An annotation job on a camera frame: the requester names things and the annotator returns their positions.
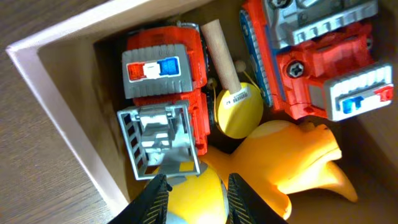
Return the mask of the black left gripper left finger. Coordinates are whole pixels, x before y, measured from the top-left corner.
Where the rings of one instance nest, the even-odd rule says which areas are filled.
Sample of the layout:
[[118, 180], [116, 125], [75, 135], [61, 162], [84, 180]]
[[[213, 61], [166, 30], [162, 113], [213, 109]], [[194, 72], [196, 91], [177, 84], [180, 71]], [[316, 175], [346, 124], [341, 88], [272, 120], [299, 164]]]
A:
[[157, 174], [144, 190], [109, 224], [166, 224], [169, 192], [167, 176]]

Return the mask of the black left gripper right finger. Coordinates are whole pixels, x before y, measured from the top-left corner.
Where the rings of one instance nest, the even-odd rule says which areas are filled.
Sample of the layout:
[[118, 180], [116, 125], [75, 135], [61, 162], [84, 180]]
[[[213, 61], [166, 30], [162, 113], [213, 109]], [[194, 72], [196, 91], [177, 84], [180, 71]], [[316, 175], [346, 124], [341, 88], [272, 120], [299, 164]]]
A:
[[237, 173], [228, 177], [227, 199], [231, 224], [287, 224]]

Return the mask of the yellow grey toy ball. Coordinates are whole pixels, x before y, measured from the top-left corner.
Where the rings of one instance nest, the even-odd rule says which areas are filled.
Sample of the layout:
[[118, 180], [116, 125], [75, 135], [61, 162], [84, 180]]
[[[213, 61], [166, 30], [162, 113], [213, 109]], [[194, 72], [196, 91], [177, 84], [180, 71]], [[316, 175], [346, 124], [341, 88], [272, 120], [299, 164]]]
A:
[[200, 163], [200, 174], [169, 177], [171, 185], [167, 223], [225, 224], [228, 219], [227, 191], [218, 174]]

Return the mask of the orange plastic toy animal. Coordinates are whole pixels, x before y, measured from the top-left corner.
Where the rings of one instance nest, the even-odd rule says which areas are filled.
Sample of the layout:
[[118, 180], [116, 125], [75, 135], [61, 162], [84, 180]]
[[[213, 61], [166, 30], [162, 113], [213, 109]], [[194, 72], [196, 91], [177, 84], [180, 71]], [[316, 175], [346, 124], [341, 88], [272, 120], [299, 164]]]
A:
[[355, 188], [336, 164], [341, 157], [328, 126], [273, 120], [258, 126], [231, 154], [210, 146], [200, 159], [223, 182], [230, 174], [239, 174], [287, 220], [292, 213], [289, 195], [297, 192], [325, 189], [350, 202], [358, 201]]

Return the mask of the yellow ball wooden stick toy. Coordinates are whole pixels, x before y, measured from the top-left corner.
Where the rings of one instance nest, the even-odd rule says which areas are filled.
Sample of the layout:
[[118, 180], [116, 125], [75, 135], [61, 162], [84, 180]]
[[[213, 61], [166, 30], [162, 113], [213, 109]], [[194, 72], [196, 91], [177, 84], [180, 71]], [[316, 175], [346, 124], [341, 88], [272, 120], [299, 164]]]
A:
[[239, 79], [221, 22], [218, 19], [208, 22], [201, 31], [222, 86], [215, 105], [219, 130], [229, 138], [246, 138], [262, 119], [261, 91], [253, 83]]

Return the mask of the small red toy truck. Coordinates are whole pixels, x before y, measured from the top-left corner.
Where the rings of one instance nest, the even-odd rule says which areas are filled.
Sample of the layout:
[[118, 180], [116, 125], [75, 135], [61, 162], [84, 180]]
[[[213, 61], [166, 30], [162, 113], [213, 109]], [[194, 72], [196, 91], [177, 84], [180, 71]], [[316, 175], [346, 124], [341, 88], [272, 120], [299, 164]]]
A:
[[134, 176], [198, 175], [214, 122], [206, 43], [198, 24], [135, 31], [121, 55], [124, 95], [117, 113]]

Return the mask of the red toy car grey top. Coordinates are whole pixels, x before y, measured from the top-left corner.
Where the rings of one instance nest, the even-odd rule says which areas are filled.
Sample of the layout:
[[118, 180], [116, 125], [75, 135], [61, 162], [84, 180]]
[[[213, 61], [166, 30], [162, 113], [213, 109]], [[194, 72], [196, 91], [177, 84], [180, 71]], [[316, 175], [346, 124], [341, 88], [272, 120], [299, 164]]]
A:
[[371, 55], [376, 0], [247, 0], [239, 21], [267, 107], [341, 121], [392, 103], [392, 65]]

